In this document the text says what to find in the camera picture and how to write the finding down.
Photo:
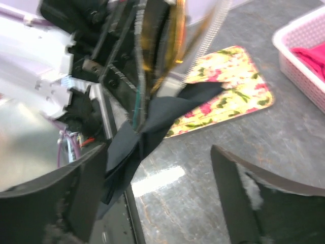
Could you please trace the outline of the white basket with pink cloth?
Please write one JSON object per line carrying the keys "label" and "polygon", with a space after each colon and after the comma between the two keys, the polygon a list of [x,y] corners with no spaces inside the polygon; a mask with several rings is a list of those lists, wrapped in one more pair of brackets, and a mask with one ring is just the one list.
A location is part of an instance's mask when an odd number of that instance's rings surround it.
{"label": "white basket with pink cloth", "polygon": [[282,73],[324,112],[324,6],[276,31],[272,42]]}

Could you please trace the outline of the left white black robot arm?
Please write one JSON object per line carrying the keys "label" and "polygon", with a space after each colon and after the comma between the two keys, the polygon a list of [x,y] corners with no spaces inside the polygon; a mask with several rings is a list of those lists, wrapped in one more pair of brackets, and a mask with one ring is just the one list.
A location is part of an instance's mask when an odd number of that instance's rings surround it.
{"label": "left white black robot arm", "polygon": [[[57,27],[38,39],[18,16],[1,19],[1,54],[52,66],[61,73],[102,83],[131,115],[135,130],[163,138],[173,120],[151,116],[145,99],[154,84],[158,46],[171,13],[165,1],[41,1],[42,26]],[[1,93],[22,100],[51,120],[90,137],[99,130],[91,102],[76,91],[42,80],[1,58]]]}

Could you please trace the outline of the floral placemat tray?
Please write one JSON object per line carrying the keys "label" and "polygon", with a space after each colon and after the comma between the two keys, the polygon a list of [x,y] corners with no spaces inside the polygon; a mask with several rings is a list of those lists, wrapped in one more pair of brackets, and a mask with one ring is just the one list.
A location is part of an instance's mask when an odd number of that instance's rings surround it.
{"label": "floral placemat tray", "polygon": [[270,107],[274,97],[248,52],[232,46],[203,56],[187,82],[218,82],[222,94],[175,120],[166,137],[175,137]]}

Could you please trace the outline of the silver table knife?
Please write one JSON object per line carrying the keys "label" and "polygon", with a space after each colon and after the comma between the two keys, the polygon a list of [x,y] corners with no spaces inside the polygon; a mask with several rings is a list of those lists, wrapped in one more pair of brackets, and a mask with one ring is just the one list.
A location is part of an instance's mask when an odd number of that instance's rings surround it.
{"label": "silver table knife", "polygon": [[217,36],[232,1],[213,1],[193,32],[187,26],[186,1],[171,4],[169,26],[162,32],[167,44],[158,49],[153,96],[176,96],[187,84],[189,74]]}

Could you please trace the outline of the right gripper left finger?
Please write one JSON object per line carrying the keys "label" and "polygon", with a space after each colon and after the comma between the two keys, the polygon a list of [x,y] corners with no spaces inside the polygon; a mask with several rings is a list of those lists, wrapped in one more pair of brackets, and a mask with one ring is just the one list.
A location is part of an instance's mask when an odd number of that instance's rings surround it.
{"label": "right gripper left finger", "polygon": [[1,243],[88,243],[102,196],[107,146],[1,192]]}

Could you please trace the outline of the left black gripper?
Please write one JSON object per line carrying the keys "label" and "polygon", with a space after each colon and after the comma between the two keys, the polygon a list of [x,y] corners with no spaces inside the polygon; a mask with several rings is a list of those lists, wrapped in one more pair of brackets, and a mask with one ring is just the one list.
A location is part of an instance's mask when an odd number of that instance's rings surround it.
{"label": "left black gripper", "polygon": [[[159,32],[164,25],[168,5],[164,1],[66,1],[69,20],[75,27],[76,44],[68,48],[73,54],[71,76],[117,90],[122,79],[113,72],[118,53],[130,53],[135,20],[135,60],[138,74],[132,127],[138,132],[147,117],[150,90],[154,81],[154,56]],[[71,103],[63,122],[71,131],[81,132],[96,141],[110,141],[116,133],[112,108],[108,99],[90,98],[85,91],[72,88]]]}

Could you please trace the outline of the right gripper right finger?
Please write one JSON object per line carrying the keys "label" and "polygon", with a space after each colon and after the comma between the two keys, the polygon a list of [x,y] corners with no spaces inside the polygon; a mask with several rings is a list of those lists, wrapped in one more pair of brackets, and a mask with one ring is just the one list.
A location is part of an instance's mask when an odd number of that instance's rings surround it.
{"label": "right gripper right finger", "polygon": [[211,147],[231,243],[324,243],[324,189],[289,180]]}

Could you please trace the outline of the gold spoon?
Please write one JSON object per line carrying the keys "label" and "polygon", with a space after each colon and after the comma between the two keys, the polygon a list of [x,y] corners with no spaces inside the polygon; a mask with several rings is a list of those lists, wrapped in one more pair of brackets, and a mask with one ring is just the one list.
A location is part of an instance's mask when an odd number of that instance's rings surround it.
{"label": "gold spoon", "polygon": [[140,44],[147,90],[158,92],[167,75],[184,63],[190,53],[201,53],[201,44],[217,16],[210,8],[192,39],[186,41],[186,1],[147,1],[144,8]]}

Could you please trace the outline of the black paper napkin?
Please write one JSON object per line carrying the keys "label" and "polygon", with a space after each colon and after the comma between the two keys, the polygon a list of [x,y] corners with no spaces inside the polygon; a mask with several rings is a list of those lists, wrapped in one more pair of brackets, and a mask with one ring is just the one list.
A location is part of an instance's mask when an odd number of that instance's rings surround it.
{"label": "black paper napkin", "polygon": [[174,121],[223,92],[220,82],[188,84],[176,97],[150,101],[141,131],[124,122],[108,148],[104,196],[97,211],[101,219],[130,185],[140,163],[162,142]]}

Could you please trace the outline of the pink folded cloth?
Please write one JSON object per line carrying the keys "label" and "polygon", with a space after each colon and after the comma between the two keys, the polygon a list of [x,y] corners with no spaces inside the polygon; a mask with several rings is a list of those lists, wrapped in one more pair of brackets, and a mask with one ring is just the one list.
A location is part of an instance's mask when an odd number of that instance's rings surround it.
{"label": "pink folded cloth", "polygon": [[313,48],[295,47],[290,51],[324,82],[324,42]]}

